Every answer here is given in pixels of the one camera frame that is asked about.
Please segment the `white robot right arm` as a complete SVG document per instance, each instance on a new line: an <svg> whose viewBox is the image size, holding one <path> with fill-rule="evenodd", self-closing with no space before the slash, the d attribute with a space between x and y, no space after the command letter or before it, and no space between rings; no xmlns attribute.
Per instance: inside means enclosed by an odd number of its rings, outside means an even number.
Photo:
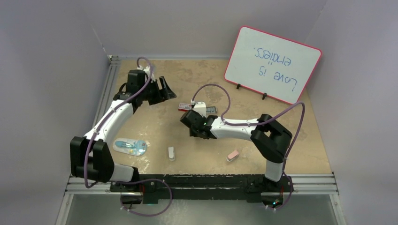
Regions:
<svg viewBox="0 0 398 225"><path fill-rule="evenodd" d="M222 120L221 117L202 116L194 110L180 118L189 129L189 135L203 139L235 138L251 141L266 159L263 184L270 191L282 184L284 158L292 140L292 133L276 120L261 124L272 116L262 114L251 120Z"/></svg>

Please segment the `red white staple box sleeve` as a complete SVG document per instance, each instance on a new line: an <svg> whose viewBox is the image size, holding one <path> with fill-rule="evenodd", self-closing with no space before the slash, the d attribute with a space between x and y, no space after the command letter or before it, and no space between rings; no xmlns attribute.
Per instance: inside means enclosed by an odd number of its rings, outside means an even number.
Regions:
<svg viewBox="0 0 398 225"><path fill-rule="evenodd" d="M180 103L178 106L178 111L186 112L188 110L192 109L191 104L186 104L186 103Z"/></svg>

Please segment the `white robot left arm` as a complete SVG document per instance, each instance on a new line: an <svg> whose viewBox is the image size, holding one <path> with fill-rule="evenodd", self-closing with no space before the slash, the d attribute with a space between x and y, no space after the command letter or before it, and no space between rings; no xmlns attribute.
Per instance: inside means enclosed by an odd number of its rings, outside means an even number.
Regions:
<svg viewBox="0 0 398 225"><path fill-rule="evenodd" d="M137 168L114 162L110 144L123 124L144 101L150 105L176 98L165 77L155 78L150 68L128 72L127 82L114 95L106 114L84 136L75 136L70 142L70 167L74 177L98 182L121 181L129 192L140 185Z"/></svg>

